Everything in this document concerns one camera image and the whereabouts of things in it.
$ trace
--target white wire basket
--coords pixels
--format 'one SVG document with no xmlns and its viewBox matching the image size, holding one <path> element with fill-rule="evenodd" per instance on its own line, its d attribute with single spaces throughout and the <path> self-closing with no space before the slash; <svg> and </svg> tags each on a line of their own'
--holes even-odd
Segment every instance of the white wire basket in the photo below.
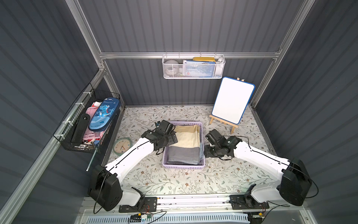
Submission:
<svg viewBox="0 0 358 224">
<path fill-rule="evenodd" d="M 194 57 L 213 57 L 216 62 L 193 62 Z M 223 54 L 164 54 L 161 62 L 166 79 L 219 79 L 225 66 Z"/>
</svg>

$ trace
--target black wire basket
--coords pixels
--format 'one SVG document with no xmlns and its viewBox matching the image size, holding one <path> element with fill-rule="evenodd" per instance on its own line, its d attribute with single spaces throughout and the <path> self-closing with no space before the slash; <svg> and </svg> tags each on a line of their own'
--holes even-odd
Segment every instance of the black wire basket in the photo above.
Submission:
<svg viewBox="0 0 358 224">
<path fill-rule="evenodd" d="M 79 108 L 72 115 L 72 117 L 70 119 L 71 122 L 66 123 L 66 126 L 65 126 L 62 134 L 54 135 L 54 137 L 60 141 L 61 145 L 66 150 L 94 153 L 95 148 L 91 144 L 80 144 L 79 146 L 73 146 L 73 145 L 71 145 L 71 139 L 73 136 L 74 129 L 79 121 L 80 115 L 84 114 L 86 112 L 87 108 L 90 107 L 94 102 L 96 102 L 96 101 L 102 102 L 104 99 L 106 99 L 108 97 L 115 97 L 117 99 L 120 99 L 120 96 L 118 93 L 108 92 L 108 91 L 103 91 L 103 90 L 98 90 L 98 89 L 92 89 L 90 91 L 90 93 L 88 93 L 87 96 L 85 97 L 85 99 L 82 101 L 82 104 L 79 106 Z M 97 153 L 105 152 L 106 149 L 108 148 L 110 140 L 111 140 L 111 136 L 113 134 L 115 124 L 118 120 L 120 112 L 121 112 L 121 109 L 119 108 L 119 109 L 117 109 L 116 113 L 114 114 L 114 118 L 112 119 L 111 124 L 108 126 L 108 128 L 106 129 L 106 132 L 103 134 L 103 137 L 101 138 L 99 144 L 97 145 L 98 146 Z"/>
</svg>

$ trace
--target black motor joint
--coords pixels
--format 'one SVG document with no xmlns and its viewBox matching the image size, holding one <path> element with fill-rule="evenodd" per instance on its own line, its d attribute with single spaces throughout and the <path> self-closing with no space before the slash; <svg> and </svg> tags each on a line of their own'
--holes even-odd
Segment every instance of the black motor joint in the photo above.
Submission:
<svg viewBox="0 0 358 224">
<path fill-rule="evenodd" d="M 224 156 L 231 156 L 234 158 L 234 149 L 236 149 L 236 145 L 239 142 L 242 142 L 241 139 L 235 136 L 230 136 L 226 139 L 216 129 L 211 130 L 205 137 L 211 144 L 211 146 L 205 146 L 205 157 L 221 158 Z"/>
<path fill-rule="evenodd" d="M 154 144 L 154 151 L 158 151 L 161 148 L 170 146 L 177 143 L 175 132 L 173 131 L 175 126 L 166 120 L 158 121 L 155 123 L 156 128 L 154 130 L 147 130 L 142 134 L 142 138 L 151 140 Z"/>
</svg>

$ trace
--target purple plastic basket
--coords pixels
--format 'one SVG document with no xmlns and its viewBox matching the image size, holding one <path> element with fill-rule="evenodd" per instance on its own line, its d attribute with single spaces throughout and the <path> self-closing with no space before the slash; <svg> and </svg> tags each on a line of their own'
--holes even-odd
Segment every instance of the purple plastic basket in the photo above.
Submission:
<svg viewBox="0 0 358 224">
<path fill-rule="evenodd" d="M 205 167 L 205 155 L 204 155 L 204 137 L 203 137 L 203 123 L 200 121 L 170 121 L 173 125 L 187 126 L 187 125 L 199 125 L 200 126 L 200 144 L 203 150 L 203 158 L 200 159 L 199 165 L 171 165 L 167 164 L 168 162 L 168 146 L 164 149 L 163 154 L 163 166 L 165 168 L 175 168 L 175 169 L 203 169 Z"/>
</svg>

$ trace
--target vent grille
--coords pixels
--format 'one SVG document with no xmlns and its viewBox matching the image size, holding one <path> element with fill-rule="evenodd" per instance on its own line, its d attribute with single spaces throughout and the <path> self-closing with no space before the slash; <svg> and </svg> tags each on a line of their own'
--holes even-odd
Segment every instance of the vent grille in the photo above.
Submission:
<svg viewBox="0 0 358 224">
<path fill-rule="evenodd" d="M 130 215 L 102 215 L 89 216 L 88 224 L 125 224 L 128 223 Z M 146 219 L 144 224 L 154 221 L 160 217 L 154 215 L 153 218 Z M 189 214 L 166 214 L 155 223 L 213 223 L 213 222 L 231 222 L 231 223 L 250 223 L 247 220 L 247 214 L 243 213 L 189 213 Z"/>
</svg>

